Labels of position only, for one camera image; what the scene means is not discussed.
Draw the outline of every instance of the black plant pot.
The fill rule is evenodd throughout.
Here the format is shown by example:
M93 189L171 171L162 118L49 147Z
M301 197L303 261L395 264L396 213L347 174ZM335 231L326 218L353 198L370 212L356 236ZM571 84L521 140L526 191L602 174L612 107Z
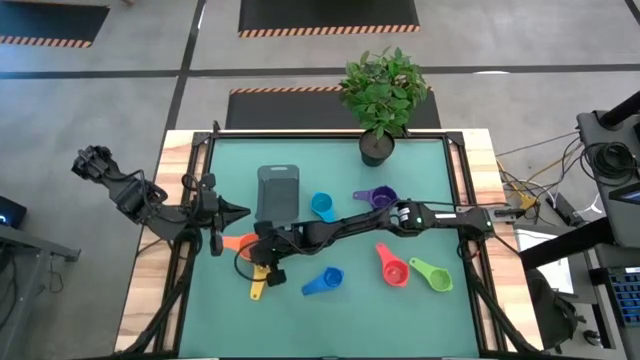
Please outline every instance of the black plant pot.
M375 167L382 165L391 156L393 149L396 147L396 142L391 134L386 131L382 138L378 140L372 130L367 130L360 136L358 145L362 154L362 162L367 166Z

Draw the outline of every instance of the red measuring cup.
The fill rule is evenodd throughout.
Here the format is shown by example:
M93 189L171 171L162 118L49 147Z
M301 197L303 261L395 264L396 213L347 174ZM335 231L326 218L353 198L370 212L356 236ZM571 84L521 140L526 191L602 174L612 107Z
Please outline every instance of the red measuring cup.
M409 282L409 265L391 253L387 245L376 244L376 250L382 260L382 277L391 286L405 287Z

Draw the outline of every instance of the wooden table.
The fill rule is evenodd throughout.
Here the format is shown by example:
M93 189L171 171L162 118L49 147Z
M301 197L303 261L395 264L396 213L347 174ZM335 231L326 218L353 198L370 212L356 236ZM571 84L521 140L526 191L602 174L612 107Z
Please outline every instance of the wooden table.
M467 161L471 171L471 179L477 203L504 202L506 200L488 130L428 129L424 131L463 132ZM156 184L165 189L169 195L169 199L165 204L180 203L182 195L180 178L187 169L194 132L198 131L173 130L169 131L166 135L155 179ZM451 150L452 154L455 155L457 153L457 147L454 144L451 145ZM198 173L202 169L203 158L204 154L201 151L198 154L198 165L196 166ZM459 194L460 199L461 202L465 203L467 194L463 190L465 187L462 180L463 177L461 176L462 168L459 157L454 156L453 163L457 175L456 178L458 179L458 189L461 189ZM496 224L495 229L502 239L514 248L517 247L511 225ZM140 248L156 239L156 235L145 229L142 233ZM486 247L498 303L527 341L536 348L541 349L542 341L540 339L538 324L529 297L529 290L520 259L496 240L488 240ZM162 301L170 254L171 252L165 244L158 243L147 249L137 258L133 268L115 350L123 350L132 344L159 308ZM480 273L481 269L477 259L474 265L476 265L476 270ZM494 332L491 317L484 304L482 304L482 300L480 300L480 303L487 338L487 348L494 350L497 349L497 345L495 337L493 336ZM178 304L179 301L176 303L176 306L174 306L172 315L169 318L165 346L172 345ZM510 343L508 346L513 350L513 346Z

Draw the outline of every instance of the orange and black striped tape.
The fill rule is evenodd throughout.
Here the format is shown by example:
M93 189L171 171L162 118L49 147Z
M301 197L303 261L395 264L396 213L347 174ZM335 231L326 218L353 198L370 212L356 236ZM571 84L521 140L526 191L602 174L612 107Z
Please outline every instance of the orange and black striped tape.
M420 31L420 25L371 25L371 26L326 26L292 29L260 29L242 30L238 36L275 37L275 36L303 36L303 35L350 35L350 34L380 34L380 33L408 33Z
M310 92L310 91L341 91L342 86L298 86L298 87L281 87L281 88L243 88L232 89L230 94L250 94L250 93L268 93L268 92Z
M0 44L7 45L32 45L32 46L56 46L56 47L72 47L72 48L88 48L93 43L84 40L67 40L67 39L49 39L35 38L25 36L2 36L0 35Z

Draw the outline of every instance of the gray floor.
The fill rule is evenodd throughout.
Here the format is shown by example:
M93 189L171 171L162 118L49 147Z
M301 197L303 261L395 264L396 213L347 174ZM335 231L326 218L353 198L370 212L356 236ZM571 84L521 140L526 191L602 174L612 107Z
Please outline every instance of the gray floor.
M68 0L111 5L92 48L0 46L0 72L175 70L196 0ZM240 39L237 0L209 0L192 69L338 67L367 49L399 45L423 66L639 64L640 26L623 0L416 0L414 34ZM575 116L607 109L638 90L640 72L426 75L442 126L489 128L497 153L573 131ZM190 78L178 129L224 124L239 87L334 85L340 77ZM151 177L176 80L0 80L0 195L29 208L25 229L83 249L63 269L65 290L43 293L29 324L28 359L68 359L113 349L140 228L106 190L69 169L89 144L114 150L122 169ZM561 157L572 138L501 157L526 178ZM556 180L553 169L535 180ZM577 209L595 185L575 168L560 191ZM548 209L544 217L558 222ZM587 212L587 219L599 215ZM577 344L584 354L584 344Z
M109 146L121 169L155 172L173 79L0 81L0 194L26 205L24 229L82 249L65 266L64 291L43 292L27 357L60 359L113 350L140 228L106 189L70 169L77 150Z
M416 33L246 39L237 34L240 1L212 1L193 68L336 67L387 45L402 47L422 66L640 62L640 27L621 0L415 3Z

